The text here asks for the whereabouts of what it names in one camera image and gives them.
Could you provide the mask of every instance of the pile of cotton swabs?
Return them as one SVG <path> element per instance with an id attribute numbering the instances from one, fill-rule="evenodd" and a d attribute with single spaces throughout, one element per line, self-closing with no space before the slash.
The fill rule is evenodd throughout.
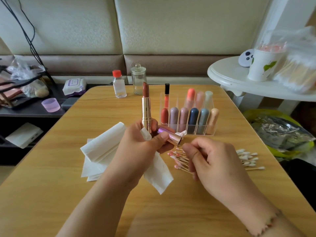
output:
<path id="1" fill-rule="evenodd" d="M 189 159 L 187 158 L 185 152 L 181 148 L 176 148 L 177 151 L 170 151 L 168 155 L 172 159 L 175 160 L 176 165 L 174 166 L 178 170 L 183 170 L 185 172 L 191 173 L 189 171 Z M 249 168 L 249 167 L 255 167 L 256 162 L 259 160 L 258 157 L 255 157 L 258 155 L 258 153 L 250 153 L 248 151 L 245 151 L 245 149 L 240 149 L 236 151 L 240 161 L 242 162 L 242 165 L 245 168 L 245 170 L 264 170 L 264 166 L 257 167 L 257 168 Z"/>

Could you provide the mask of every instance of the person's left hand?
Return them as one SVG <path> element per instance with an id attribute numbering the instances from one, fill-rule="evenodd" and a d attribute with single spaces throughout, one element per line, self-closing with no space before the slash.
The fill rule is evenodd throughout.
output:
<path id="1" fill-rule="evenodd" d="M 136 187 L 152 163 L 156 151 L 164 153 L 174 147 L 173 144 L 166 142 L 169 138 L 167 132 L 145 141 L 140 132 L 142 128 L 142 121 L 139 120 L 126 129 L 113 160 L 103 174 L 115 176 L 117 181 L 123 181 L 128 185 L 130 190 Z M 158 128 L 158 122 L 152 119 L 152 132 L 156 132 Z M 174 133 L 173 129 L 166 126 L 164 128 Z"/>

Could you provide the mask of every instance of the clear bottle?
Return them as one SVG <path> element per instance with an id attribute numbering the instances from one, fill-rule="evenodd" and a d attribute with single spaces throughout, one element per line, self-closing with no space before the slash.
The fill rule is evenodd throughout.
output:
<path id="1" fill-rule="evenodd" d="M 125 81 L 122 78 L 122 73 L 120 70 L 114 70 L 113 73 L 113 87 L 115 96 L 117 98 L 124 98 L 127 96 L 126 89 L 125 89 Z"/>
<path id="2" fill-rule="evenodd" d="M 140 66 L 140 64 L 137 63 L 134 67 L 131 68 L 131 72 L 132 72 L 134 94 L 142 95 L 143 82 L 147 83 L 146 68 L 143 66 Z"/>

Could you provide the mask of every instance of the white game controller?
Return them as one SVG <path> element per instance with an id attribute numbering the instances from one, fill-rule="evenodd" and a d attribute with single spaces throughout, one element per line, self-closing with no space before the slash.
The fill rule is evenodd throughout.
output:
<path id="1" fill-rule="evenodd" d="M 254 53 L 254 49 L 249 49 L 247 51 L 244 51 L 238 58 L 239 65 L 243 67 L 250 67 L 251 61 L 253 59 L 253 53 Z"/>

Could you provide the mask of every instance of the folded tissue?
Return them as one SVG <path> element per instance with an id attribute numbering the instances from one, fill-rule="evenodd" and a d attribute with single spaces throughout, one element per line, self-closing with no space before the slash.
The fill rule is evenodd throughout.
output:
<path id="1" fill-rule="evenodd" d="M 100 178 L 113 159 L 125 130 L 125 125 L 119 122 L 100 136 L 87 140 L 87 144 L 80 148 L 85 155 L 81 177 L 88 177 L 87 181 L 94 181 Z M 150 133 L 145 128 L 141 129 L 141 134 L 145 141 L 151 139 Z M 157 151 L 152 164 L 144 173 L 144 178 L 160 194 L 173 181 L 167 165 Z"/>

